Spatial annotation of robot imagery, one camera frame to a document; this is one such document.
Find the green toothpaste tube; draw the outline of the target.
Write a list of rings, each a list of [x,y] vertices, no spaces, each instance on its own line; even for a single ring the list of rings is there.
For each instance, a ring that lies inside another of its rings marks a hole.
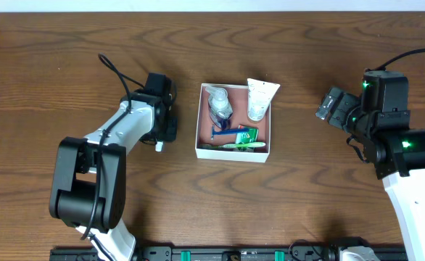
[[[155,144],[155,151],[156,151],[156,152],[161,152],[161,151],[162,151],[162,149],[163,149],[163,147],[164,147],[164,142],[163,142],[163,141],[158,141],[158,142]]]

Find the clear pump soap bottle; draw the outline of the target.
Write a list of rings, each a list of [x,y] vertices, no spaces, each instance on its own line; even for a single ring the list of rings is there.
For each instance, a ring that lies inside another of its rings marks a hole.
[[[232,106],[228,100],[228,92],[224,88],[207,86],[209,115],[212,122],[222,131],[231,128]]]

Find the white lotion tube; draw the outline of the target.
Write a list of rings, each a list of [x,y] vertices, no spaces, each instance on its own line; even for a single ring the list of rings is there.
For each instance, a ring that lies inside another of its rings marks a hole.
[[[280,84],[269,83],[252,78],[247,79],[248,107],[247,116],[253,122],[259,122],[265,117],[271,100],[280,88]]]

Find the blue disposable razor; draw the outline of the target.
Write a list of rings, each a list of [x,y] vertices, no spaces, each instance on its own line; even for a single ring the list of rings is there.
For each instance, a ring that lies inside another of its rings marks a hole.
[[[231,135],[231,134],[238,134],[238,133],[246,133],[248,131],[249,131],[249,128],[234,128],[234,129],[216,131],[215,130],[215,126],[213,125],[211,127],[211,136],[210,136],[210,139],[213,140],[216,136],[224,136],[224,135]]]

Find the green soap bar box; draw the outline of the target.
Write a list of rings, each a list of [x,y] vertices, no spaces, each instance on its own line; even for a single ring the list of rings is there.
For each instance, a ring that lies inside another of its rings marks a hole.
[[[256,142],[259,130],[257,128],[239,125],[238,129],[247,129],[245,132],[237,133],[236,135],[236,144],[248,144]]]

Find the green white toothbrush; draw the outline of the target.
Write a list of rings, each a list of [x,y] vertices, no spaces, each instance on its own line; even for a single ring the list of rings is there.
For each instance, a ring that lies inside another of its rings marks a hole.
[[[199,149],[248,149],[248,148],[261,148],[265,147],[265,142],[251,142],[246,144],[224,144],[224,145],[212,145],[212,144],[200,144]]]

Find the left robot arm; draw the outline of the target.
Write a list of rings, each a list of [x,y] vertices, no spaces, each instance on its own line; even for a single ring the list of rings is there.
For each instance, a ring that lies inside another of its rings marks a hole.
[[[123,222],[126,158],[146,138],[159,145],[176,137],[170,115],[177,96],[124,96],[117,112],[83,138],[58,146],[49,212],[89,239],[102,260],[140,260],[136,237]]]

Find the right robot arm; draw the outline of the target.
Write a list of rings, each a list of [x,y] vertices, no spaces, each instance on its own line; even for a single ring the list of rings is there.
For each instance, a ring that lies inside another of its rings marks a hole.
[[[410,128],[408,86],[367,82],[355,96],[332,87],[316,116],[348,133],[374,165],[394,207],[409,260],[425,260],[425,129]]]

